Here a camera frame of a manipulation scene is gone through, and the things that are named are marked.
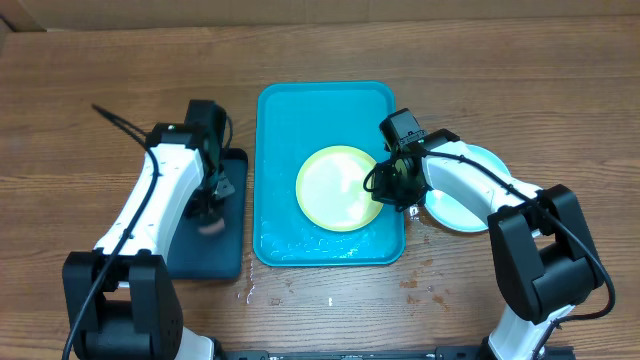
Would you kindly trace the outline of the green sponge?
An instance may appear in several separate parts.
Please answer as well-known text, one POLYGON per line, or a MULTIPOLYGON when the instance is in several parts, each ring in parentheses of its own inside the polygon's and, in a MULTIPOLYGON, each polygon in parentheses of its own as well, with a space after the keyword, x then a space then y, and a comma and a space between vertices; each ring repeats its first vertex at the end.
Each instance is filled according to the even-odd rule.
POLYGON ((197 222, 197 231, 203 236, 213 236, 225 229, 222 217, 203 217, 197 222))

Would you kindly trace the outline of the light blue plate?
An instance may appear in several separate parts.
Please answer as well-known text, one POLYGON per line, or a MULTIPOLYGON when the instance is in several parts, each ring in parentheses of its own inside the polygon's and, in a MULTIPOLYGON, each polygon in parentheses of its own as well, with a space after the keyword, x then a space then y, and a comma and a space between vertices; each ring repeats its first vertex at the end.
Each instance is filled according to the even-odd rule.
MULTIPOLYGON (((480 157, 480 163, 487 167, 510 175, 507 165, 490 150, 468 145, 470 151, 480 157)), ((438 223, 444 227, 462 233, 479 233, 488 229, 488 226, 453 197, 440 190, 432 190, 425 195, 425 208, 438 223)))

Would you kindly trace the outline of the yellow plate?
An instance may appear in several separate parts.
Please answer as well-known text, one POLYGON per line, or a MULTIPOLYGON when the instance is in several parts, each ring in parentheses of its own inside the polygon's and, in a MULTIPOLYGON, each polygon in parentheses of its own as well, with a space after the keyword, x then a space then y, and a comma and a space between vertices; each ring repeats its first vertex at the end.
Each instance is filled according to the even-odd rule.
POLYGON ((334 232, 365 227, 383 204, 364 189, 376 161, 351 146, 329 146, 311 155, 296 177, 296 200, 315 225, 334 232))

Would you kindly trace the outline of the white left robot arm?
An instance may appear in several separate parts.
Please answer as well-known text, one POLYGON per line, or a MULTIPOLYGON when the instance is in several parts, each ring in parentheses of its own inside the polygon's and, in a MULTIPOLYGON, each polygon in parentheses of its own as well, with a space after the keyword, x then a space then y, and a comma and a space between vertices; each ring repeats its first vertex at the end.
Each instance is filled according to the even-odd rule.
POLYGON ((144 167, 115 223, 64 263, 65 357, 224 358, 186 327, 173 281, 240 274, 246 155, 223 145, 225 128, 158 124, 141 139, 144 167))

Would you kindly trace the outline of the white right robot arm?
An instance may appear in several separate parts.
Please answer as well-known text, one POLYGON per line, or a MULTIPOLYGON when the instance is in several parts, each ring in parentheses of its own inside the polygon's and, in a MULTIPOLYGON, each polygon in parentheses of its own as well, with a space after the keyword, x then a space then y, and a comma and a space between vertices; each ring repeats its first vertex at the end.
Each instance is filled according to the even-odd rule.
POLYGON ((612 281, 601 263, 575 194, 542 189, 482 164, 455 134, 383 133, 388 160, 366 176, 373 200, 396 211, 439 190, 484 220, 505 311, 478 351, 480 359, 546 359, 553 331, 569 321, 604 316, 609 307, 573 314, 612 281))

